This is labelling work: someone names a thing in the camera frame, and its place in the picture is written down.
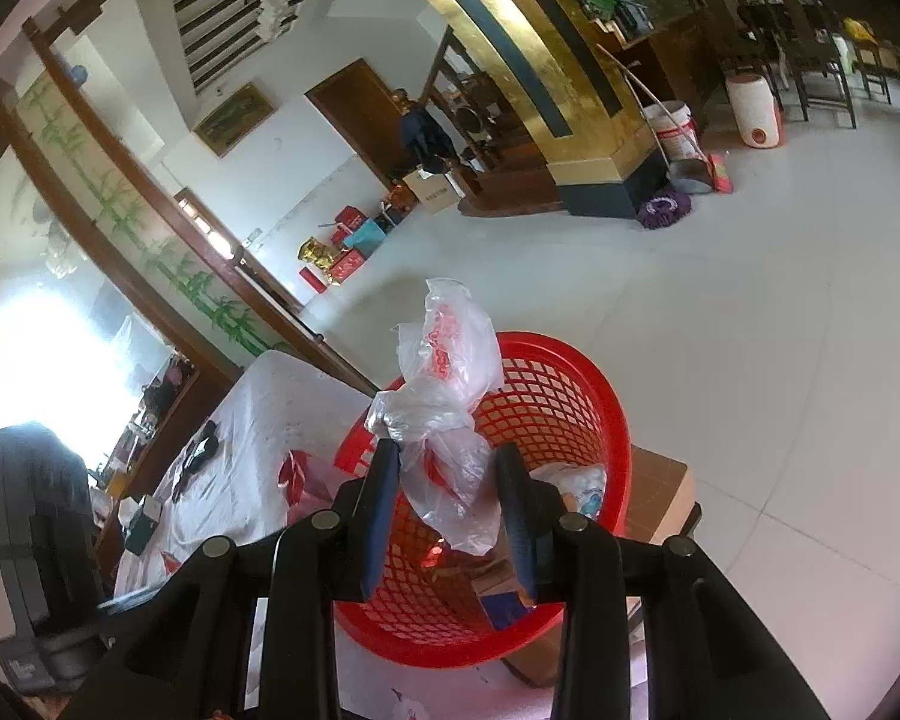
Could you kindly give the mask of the dark green tissue box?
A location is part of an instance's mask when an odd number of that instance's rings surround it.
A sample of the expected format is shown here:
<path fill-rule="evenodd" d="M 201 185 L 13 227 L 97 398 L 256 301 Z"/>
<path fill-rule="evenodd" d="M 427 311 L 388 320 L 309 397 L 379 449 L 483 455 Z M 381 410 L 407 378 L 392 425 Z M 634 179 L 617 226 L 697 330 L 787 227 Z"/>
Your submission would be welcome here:
<path fill-rule="evenodd" d="M 123 548 L 128 553 L 141 556 L 151 541 L 152 535 L 159 527 L 162 517 L 162 500 L 150 494 L 141 499 L 125 497 L 121 499 L 116 511 Z"/>

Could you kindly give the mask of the red gift boxes pile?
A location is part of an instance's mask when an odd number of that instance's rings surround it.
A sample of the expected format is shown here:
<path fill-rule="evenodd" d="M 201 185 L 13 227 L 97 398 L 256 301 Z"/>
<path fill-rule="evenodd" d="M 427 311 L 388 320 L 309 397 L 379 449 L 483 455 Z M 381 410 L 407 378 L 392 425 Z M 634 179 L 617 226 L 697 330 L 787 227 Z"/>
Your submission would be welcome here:
<path fill-rule="evenodd" d="M 299 277 L 315 293 L 343 284 L 382 247 L 390 221 L 385 215 L 370 216 L 346 205 L 331 223 L 323 224 L 318 236 L 310 236 L 297 250 Z"/>

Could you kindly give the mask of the cardboard box by stairs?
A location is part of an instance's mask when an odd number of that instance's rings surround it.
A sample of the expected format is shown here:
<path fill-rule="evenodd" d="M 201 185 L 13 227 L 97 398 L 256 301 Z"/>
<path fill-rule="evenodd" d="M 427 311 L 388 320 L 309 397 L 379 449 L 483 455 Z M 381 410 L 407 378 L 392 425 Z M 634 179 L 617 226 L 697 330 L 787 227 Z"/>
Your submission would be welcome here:
<path fill-rule="evenodd" d="M 461 190 L 447 174 L 432 174 L 422 167 L 408 172 L 403 177 L 403 184 L 430 215 L 457 206 L 461 200 Z"/>

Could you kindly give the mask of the brown cardboard box under basket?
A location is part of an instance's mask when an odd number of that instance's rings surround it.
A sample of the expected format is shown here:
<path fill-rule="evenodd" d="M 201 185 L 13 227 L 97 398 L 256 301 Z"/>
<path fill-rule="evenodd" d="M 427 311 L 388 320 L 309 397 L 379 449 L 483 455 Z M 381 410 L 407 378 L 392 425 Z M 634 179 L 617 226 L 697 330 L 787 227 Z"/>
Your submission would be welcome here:
<path fill-rule="evenodd" d="M 662 544 L 671 535 L 690 535 L 702 518 L 696 483 L 686 463 L 632 447 L 631 497 L 626 536 Z M 559 673 L 562 617 L 549 631 L 504 658 L 515 678 L 532 688 L 552 688 Z"/>

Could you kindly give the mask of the wooden staircase railing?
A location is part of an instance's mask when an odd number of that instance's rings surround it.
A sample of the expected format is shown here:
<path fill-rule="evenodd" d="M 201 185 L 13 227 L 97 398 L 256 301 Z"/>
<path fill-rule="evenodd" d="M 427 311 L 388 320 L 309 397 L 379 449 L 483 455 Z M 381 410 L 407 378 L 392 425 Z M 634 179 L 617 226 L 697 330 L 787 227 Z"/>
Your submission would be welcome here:
<path fill-rule="evenodd" d="M 544 169 L 546 160 L 493 77 L 471 57 L 450 26 L 443 30 L 421 103 L 440 110 L 463 141 L 476 172 Z"/>

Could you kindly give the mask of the dark wooden chair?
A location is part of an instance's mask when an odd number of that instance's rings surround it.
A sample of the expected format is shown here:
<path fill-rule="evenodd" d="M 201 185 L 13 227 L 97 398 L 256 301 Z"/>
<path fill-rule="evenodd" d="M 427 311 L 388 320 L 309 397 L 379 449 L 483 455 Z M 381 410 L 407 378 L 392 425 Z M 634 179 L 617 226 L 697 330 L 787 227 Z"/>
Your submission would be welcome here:
<path fill-rule="evenodd" d="M 798 103 L 803 121 L 809 121 L 809 110 L 813 106 L 832 110 L 843 110 L 848 115 L 850 126 L 857 126 L 854 99 L 850 94 L 847 73 L 841 62 L 831 31 L 823 28 L 823 36 L 813 28 L 806 7 L 800 0 L 781 0 L 784 15 L 779 20 L 779 46 L 787 64 L 788 73 L 797 87 Z M 805 76 L 818 73 L 832 76 L 836 80 L 836 94 L 813 94 L 809 91 Z"/>

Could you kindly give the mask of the dark jacket on railing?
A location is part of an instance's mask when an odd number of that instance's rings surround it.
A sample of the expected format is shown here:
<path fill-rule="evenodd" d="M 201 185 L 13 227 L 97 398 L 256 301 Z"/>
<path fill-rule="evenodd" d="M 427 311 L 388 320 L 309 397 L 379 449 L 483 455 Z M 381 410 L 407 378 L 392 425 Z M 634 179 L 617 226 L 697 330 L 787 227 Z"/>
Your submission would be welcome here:
<path fill-rule="evenodd" d="M 452 138 L 424 107 L 417 104 L 401 113 L 400 142 L 418 166 L 430 174 L 445 174 L 458 161 Z"/>

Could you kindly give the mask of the framed landscape painting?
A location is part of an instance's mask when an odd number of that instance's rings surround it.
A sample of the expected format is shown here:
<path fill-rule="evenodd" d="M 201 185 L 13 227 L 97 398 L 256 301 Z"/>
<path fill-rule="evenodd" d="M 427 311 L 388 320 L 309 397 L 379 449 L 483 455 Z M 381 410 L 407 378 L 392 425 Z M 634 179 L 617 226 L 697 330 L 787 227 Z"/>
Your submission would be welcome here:
<path fill-rule="evenodd" d="M 255 83 L 247 83 L 203 117 L 193 133 L 214 156 L 224 158 L 274 112 L 268 96 Z"/>

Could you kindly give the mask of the white plastic bucket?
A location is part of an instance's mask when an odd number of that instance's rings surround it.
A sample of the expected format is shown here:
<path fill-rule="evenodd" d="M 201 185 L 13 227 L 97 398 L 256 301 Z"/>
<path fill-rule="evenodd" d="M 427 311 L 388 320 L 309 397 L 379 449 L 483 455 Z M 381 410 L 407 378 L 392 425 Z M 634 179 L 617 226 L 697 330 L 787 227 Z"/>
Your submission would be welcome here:
<path fill-rule="evenodd" d="M 683 101 L 653 103 L 642 107 L 642 114 L 668 161 L 701 158 L 696 122 Z"/>

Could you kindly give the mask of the pink floral tablecloth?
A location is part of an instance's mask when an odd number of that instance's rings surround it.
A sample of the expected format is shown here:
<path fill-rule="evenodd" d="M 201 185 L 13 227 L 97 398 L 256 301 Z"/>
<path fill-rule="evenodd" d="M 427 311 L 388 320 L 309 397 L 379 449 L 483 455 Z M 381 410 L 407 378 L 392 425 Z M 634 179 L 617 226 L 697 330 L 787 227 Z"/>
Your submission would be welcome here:
<path fill-rule="evenodd" d="M 227 535 L 251 543 L 286 525 L 279 468 L 290 450 L 329 463 L 367 395 L 278 351 L 253 361 L 209 419 L 219 449 L 172 499 L 176 458 L 157 483 L 162 515 L 141 556 L 123 553 L 116 569 L 119 595 L 164 582 L 165 559 L 187 561 L 199 544 Z M 553 693 L 528 688 L 498 661 L 464 670 L 423 670 L 383 660 L 336 634 L 341 706 L 365 718 L 546 718 Z"/>

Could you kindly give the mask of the red plastic mesh basket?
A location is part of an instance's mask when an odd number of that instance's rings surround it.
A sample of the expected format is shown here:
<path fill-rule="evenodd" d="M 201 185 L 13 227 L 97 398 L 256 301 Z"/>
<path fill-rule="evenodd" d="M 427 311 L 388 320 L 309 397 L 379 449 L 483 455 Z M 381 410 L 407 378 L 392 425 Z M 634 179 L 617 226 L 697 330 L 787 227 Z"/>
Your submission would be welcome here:
<path fill-rule="evenodd" d="M 497 447 L 513 442 L 528 470 L 560 463 L 606 473 L 596 522 L 626 533 L 632 452 L 626 415 L 613 387 L 570 344 L 533 332 L 500 332 L 504 387 L 476 410 L 478 433 Z M 496 629 L 471 580 L 437 569 L 457 567 L 439 556 L 439 534 L 403 496 L 395 504 L 380 585 L 365 603 L 334 606 L 340 628 L 385 660 L 434 670 L 474 667 L 510 655 L 562 621 L 559 605 L 538 605 Z"/>

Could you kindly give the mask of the wooden sideboard with clutter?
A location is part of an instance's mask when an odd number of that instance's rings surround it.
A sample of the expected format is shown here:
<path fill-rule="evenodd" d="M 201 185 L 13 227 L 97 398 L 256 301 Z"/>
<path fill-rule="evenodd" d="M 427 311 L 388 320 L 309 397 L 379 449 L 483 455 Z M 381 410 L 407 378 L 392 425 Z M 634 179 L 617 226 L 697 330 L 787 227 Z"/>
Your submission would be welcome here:
<path fill-rule="evenodd" d="M 105 473 L 105 493 L 112 505 L 95 537 L 95 561 L 107 592 L 113 590 L 123 553 L 119 504 L 155 491 L 172 461 L 199 433 L 230 387 L 232 379 L 203 371 L 182 355 L 173 355 L 142 387 L 139 408 Z"/>

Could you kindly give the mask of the red flat packet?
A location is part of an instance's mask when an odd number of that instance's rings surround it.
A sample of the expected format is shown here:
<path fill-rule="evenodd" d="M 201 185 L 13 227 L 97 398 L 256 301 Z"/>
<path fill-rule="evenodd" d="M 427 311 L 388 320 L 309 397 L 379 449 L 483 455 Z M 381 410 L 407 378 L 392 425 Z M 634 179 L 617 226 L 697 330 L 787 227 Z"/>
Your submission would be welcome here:
<path fill-rule="evenodd" d="M 331 504 L 349 475 L 333 463 L 315 458 L 304 450 L 290 450 L 279 468 L 278 488 L 289 507 Z"/>

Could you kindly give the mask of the white cylindrical stool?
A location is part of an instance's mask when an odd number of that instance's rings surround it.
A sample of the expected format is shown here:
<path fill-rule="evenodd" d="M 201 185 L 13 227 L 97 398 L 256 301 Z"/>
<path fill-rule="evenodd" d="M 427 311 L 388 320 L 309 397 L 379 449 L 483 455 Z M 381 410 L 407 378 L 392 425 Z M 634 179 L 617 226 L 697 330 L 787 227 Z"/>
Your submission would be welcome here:
<path fill-rule="evenodd" d="M 735 73 L 725 78 L 731 112 L 746 146 L 754 149 L 779 148 L 784 141 L 781 111 L 770 84 L 759 73 Z"/>

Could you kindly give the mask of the clear plastic bag red print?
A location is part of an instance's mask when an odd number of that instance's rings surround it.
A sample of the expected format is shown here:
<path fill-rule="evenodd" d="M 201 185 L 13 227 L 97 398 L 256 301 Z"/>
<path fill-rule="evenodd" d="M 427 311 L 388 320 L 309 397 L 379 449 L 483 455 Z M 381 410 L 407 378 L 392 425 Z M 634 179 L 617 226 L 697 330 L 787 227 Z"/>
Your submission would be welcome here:
<path fill-rule="evenodd" d="M 476 410 L 504 385 L 493 321 L 464 284 L 427 282 L 424 319 L 397 327 L 401 383 L 375 395 L 365 429 L 401 449 L 400 484 L 424 525 L 460 553 L 497 543 L 493 449 Z"/>

